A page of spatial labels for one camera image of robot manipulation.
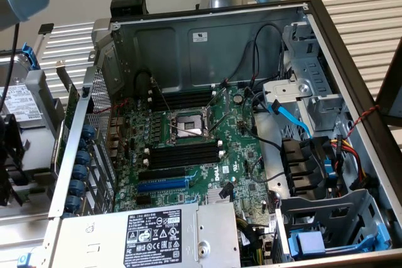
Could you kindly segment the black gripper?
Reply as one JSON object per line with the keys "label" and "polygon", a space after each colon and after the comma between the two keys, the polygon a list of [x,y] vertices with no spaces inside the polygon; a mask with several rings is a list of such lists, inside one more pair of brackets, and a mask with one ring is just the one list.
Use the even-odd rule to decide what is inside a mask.
{"label": "black gripper", "polygon": [[4,119],[1,117],[1,206],[7,206],[11,196],[20,206],[23,204],[12,183],[25,186],[30,182],[22,168],[24,153],[14,114],[8,114]]}

